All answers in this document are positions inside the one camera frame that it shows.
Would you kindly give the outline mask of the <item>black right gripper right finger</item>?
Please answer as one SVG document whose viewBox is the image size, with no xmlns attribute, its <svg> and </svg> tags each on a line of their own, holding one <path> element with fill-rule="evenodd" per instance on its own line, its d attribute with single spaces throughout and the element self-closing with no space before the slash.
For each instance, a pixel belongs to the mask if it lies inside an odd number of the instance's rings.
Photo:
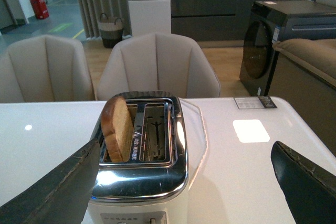
<svg viewBox="0 0 336 224">
<path fill-rule="evenodd" d="M 296 223 L 335 223 L 335 175 L 280 141 L 271 149 L 275 177 Z"/>
</svg>

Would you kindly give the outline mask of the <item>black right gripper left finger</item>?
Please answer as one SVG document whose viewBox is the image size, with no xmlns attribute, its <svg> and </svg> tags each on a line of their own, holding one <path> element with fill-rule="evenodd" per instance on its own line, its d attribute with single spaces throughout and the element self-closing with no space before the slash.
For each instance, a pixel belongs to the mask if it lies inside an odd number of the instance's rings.
<svg viewBox="0 0 336 224">
<path fill-rule="evenodd" d="M 97 139 L 1 206 L 1 223 L 81 223 L 99 168 Z"/>
</svg>

